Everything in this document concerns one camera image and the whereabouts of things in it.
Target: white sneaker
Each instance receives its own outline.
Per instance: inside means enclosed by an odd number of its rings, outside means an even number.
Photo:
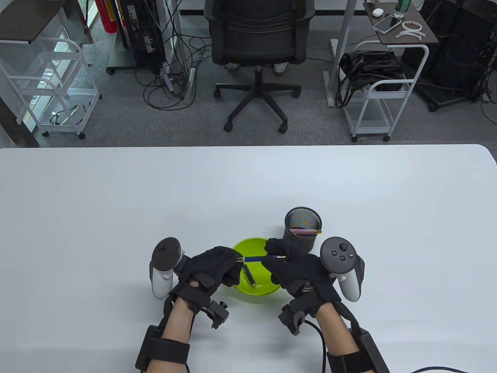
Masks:
[[[288,65],[288,62],[282,63],[282,64],[274,64],[274,72],[281,74],[285,71],[286,65]]]

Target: chair backrest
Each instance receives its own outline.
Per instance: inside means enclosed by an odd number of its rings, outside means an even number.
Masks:
[[[300,63],[305,59],[307,27],[297,27],[306,14],[309,0],[214,0],[212,13],[221,20],[222,32],[211,36],[215,63],[234,62],[244,65]]]

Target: black glove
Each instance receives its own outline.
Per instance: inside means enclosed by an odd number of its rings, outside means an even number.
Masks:
[[[186,261],[178,281],[189,283],[193,280],[199,282],[199,289],[209,296],[214,294],[219,285],[238,285],[243,263],[237,263],[242,255],[228,247],[218,246],[207,250]]]
[[[271,255],[286,256],[284,262],[269,256],[261,260],[262,265],[271,272],[273,283],[280,284],[294,297],[300,296],[303,290],[312,291],[313,287],[323,303],[340,302],[340,296],[333,287],[335,279],[330,278],[319,257],[305,253],[291,241],[277,238],[267,240],[265,250]]]

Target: pink pen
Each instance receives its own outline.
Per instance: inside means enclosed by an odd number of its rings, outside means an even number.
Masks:
[[[290,232],[293,234],[321,234],[322,233],[318,229],[300,229],[300,228],[291,228]]]

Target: black pen holder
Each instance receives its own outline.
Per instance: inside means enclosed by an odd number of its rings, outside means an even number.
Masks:
[[[283,238],[292,241],[306,253],[314,247],[315,234],[293,234],[290,229],[321,230],[323,224],[317,212],[308,207],[295,207],[285,216],[285,233]]]

